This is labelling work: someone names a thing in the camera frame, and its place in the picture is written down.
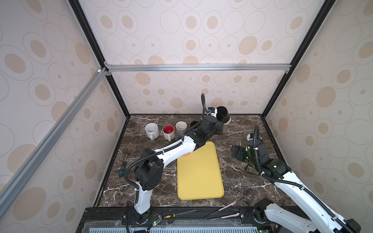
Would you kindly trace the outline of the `black mug white base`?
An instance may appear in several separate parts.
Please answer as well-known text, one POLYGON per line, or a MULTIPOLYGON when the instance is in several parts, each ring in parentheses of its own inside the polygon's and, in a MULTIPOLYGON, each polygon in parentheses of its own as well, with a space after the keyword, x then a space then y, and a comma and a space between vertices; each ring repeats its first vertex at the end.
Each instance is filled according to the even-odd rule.
POLYGON ((216 118, 218 121, 221 121, 224 125, 227 125, 231 122, 231 116, 224 106, 217 107, 216 118))

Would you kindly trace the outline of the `grey mug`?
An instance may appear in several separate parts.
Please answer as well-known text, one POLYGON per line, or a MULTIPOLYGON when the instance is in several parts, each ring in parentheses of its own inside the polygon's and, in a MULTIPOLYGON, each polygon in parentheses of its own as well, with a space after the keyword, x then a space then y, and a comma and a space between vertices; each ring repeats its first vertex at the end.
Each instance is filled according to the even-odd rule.
POLYGON ((176 123, 175 128, 176 128, 177 134, 180 137, 183 137, 187 131, 187 123, 184 121, 179 121, 176 123))

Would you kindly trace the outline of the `white speckled mug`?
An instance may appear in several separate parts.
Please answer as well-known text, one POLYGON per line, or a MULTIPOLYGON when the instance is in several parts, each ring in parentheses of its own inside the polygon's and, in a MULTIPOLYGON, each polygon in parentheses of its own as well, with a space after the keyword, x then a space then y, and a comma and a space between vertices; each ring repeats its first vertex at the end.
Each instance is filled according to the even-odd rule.
POLYGON ((150 140, 155 140, 159 137, 159 129, 156 123, 148 123, 145 126, 145 132, 150 140))

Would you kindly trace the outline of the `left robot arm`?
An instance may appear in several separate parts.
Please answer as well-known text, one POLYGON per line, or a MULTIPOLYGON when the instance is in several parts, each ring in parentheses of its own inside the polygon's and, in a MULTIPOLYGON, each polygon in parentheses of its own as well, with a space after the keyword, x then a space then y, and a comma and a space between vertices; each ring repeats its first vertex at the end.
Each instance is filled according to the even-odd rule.
POLYGON ((141 157, 125 171, 125 181, 135 188, 135 201, 131 203, 139 216, 148 213, 153 189, 160 183, 163 169, 179 157, 194 152, 206 144, 214 135, 222 135, 223 126, 231 117, 223 107, 206 108, 205 95, 201 95, 202 117, 181 136, 181 139, 166 147, 145 149, 141 157))

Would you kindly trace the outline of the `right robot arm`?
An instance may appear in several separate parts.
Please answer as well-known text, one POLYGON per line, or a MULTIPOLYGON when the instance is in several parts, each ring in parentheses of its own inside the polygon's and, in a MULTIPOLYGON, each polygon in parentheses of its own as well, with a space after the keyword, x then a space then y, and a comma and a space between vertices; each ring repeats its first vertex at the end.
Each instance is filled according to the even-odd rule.
POLYGON ((273 201, 264 198, 254 205, 254 220, 259 224, 274 222, 294 233, 359 233, 361 226, 354 219, 346 219, 332 210, 303 184, 291 168, 281 159, 270 158, 267 147, 259 137, 259 126, 247 136, 246 146, 234 145, 231 155, 254 168, 286 193, 307 218, 298 216, 273 201))

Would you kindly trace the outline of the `white mug red inside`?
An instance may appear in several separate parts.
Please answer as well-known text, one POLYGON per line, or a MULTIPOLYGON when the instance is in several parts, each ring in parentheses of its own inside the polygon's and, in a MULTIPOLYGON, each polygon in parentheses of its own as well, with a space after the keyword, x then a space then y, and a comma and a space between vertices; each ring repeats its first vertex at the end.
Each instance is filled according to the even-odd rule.
POLYGON ((175 138, 175 128, 172 125, 164 126, 162 132, 164 138, 169 142, 171 142, 175 138))

